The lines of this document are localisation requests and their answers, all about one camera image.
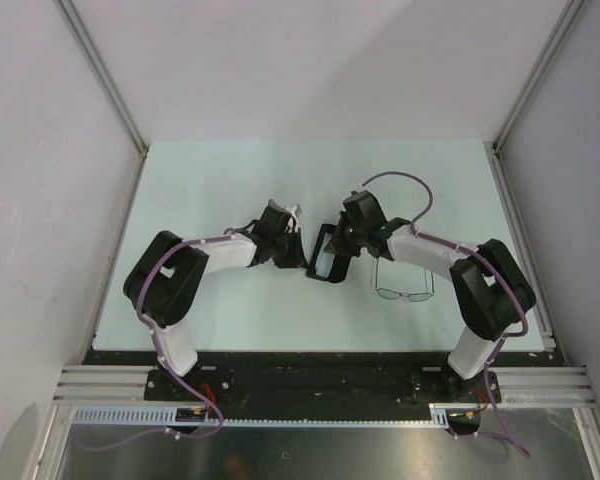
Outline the blue cleaning cloth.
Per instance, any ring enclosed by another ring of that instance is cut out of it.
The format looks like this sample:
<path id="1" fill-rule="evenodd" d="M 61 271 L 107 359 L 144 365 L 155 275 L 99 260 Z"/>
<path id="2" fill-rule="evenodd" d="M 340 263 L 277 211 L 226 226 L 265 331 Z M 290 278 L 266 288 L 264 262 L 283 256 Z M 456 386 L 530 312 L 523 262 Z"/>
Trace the blue cleaning cloth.
<path id="1" fill-rule="evenodd" d="M 318 246 L 317 257 L 314 262 L 315 274 L 322 278 L 328 278 L 331 274 L 335 255 L 326 250 L 332 236 L 325 235 L 321 244 Z"/>

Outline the black glasses case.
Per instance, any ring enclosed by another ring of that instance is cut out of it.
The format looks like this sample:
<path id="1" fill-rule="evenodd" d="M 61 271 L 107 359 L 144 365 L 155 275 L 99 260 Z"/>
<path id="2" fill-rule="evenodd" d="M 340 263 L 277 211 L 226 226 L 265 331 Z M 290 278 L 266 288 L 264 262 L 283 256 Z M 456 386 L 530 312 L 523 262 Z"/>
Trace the black glasses case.
<path id="1" fill-rule="evenodd" d="M 346 279 L 351 258 L 326 251 L 327 244 L 333 238 L 335 232 L 335 225 L 321 225 L 306 271 L 307 278 L 331 284 L 338 284 Z"/>

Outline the thin wire-frame glasses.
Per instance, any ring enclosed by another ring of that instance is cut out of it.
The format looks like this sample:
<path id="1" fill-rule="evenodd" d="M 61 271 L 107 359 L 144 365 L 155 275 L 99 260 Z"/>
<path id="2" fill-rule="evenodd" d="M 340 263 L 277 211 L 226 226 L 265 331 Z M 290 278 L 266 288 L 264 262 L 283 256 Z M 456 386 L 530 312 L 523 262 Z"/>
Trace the thin wire-frame glasses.
<path id="1" fill-rule="evenodd" d="M 425 302 L 435 294 L 433 273 L 411 264 L 378 259 L 374 267 L 375 293 L 386 300 Z"/>

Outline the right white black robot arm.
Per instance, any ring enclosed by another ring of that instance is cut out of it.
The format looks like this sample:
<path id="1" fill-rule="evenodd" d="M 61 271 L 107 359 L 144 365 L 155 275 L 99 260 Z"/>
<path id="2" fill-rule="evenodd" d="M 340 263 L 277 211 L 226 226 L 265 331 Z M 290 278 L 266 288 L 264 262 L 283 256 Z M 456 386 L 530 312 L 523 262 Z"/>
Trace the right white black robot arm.
<path id="1" fill-rule="evenodd" d="M 493 361 L 510 327 L 528 331 L 526 313 L 536 296 L 508 247 L 490 239 L 466 246 L 416 228 L 412 221 L 387 219 L 367 190 L 343 201 L 338 223 L 327 227 L 329 239 L 316 246 L 316 264 L 328 268 L 326 280 L 343 281 L 351 259 L 367 251 L 376 259 L 408 263 L 451 282 L 464 330 L 448 356 L 451 370 L 441 376 L 443 393 L 464 401 L 477 389 L 476 375 Z"/>

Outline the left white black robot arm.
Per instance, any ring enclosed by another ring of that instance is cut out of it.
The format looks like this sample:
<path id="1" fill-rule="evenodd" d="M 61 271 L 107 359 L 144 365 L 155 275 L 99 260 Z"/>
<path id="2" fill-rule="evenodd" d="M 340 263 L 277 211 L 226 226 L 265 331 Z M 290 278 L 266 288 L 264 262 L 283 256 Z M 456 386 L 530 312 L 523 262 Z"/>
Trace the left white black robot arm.
<path id="1" fill-rule="evenodd" d="M 308 267 L 301 241 L 298 204 L 269 201 L 258 219 L 223 235 L 185 240 L 171 231 L 156 234 L 123 285 L 138 319 L 150 332 L 158 362 L 169 373 L 166 387 L 177 398 L 201 387 L 198 362 L 184 318 L 204 276 L 269 261 L 279 269 Z"/>

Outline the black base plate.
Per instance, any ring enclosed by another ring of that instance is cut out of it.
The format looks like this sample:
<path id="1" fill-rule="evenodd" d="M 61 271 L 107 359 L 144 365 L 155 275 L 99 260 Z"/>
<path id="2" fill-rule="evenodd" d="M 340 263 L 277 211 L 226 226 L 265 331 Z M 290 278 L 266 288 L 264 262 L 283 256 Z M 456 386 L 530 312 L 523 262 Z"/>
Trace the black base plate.
<path id="1" fill-rule="evenodd" d="M 384 422 L 428 418 L 434 403 L 501 400 L 492 367 L 562 367 L 558 352 L 503 352 L 488 374 L 463 380 L 442 353 L 205 352 L 177 382 L 148 351 L 90 350 L 87 366 L 148 366 L 144 399 L 175 404 L 179 422 Z"/>

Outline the aluminium front rail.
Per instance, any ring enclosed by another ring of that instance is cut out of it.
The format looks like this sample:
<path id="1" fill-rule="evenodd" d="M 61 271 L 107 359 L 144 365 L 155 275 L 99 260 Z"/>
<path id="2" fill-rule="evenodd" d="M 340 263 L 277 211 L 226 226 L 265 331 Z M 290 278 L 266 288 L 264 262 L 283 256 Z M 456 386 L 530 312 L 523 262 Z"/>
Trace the aluminium front rail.
<path id="1" fill-rule="evenodd" d="M 597 404 L 584 367 L 492 367 L 505 408 L 592 408 Z M 147 405 L 148 366 L 65 366 L 57 404 Z"/>

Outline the left aluminium corner post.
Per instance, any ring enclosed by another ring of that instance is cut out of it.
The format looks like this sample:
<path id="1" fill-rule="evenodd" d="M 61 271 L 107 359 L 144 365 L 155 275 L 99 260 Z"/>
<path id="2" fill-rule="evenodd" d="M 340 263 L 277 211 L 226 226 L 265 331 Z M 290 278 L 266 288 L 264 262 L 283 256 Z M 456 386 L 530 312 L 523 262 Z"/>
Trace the left aluminium corner post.
<path id="1" fill-rule="evenodd" d="M 89 69 L 98 83 L 104 97 L 109 102 L 114 115 L 120 122 L 122 129 L 133 145 L 140 158 L 144 160 L 148 145 L 133 118 L 123 95 L 116 84 L 106 61 L 91 35 L 86 22 L 83 20 L 75 3 L 71 0 L 54 0 L 62 20 L 74 38 Z"/>

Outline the aluminium corner post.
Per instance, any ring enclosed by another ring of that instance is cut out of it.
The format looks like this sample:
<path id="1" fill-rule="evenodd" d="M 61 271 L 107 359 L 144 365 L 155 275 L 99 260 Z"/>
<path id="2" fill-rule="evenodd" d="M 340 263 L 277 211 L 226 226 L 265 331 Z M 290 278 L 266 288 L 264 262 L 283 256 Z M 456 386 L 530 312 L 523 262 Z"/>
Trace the aluminium corner post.
<path id="1" fill-rule="evenodd" d="M 116 84 L 106 61 L 91 35 L 86 22 L 83 20 L 75 3 L 71 0 L 54 0 L 62 20 L 74 38 L 89 69 L 98 83 L 104 97 L 109 102 L 114 115 L 120 122 L 122 129 L 133 145 L 140 158 L 144 160 L 148 145 L 133 118 L 123 95 Z"/>
<path id="2" fill-rule="evenodd" d="M 503 124 L 491 143 L 494 152 L 499 153 L 506 145 L 510 135 L 524 116 L 542 83 L 558 60 L 559 55 L 566 46 L 567 40 L 588 5 L 589 1 L 586 0 L 570 0 L 566 2 L 520 92 L 507 113 Z"/>

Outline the right aluminium corner post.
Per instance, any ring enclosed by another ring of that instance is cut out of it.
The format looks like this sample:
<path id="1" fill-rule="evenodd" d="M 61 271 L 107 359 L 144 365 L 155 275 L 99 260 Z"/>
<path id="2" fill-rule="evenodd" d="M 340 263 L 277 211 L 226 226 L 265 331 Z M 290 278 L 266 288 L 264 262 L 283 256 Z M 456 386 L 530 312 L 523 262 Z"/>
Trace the right aluminium corner post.
<path id="1" fill-rule="evenodd" d="M 589 1 L 586 0 L 570 0 L 566 2 L 520 92 L 507 113 L 503 124 L 491 143 L 494 152 L 499 153 L 506 145 L 510 135 L 524 116 L 542 83 L 558 60 L 559 55 L 566 46 L 567 40 L 588 5 Z"/>

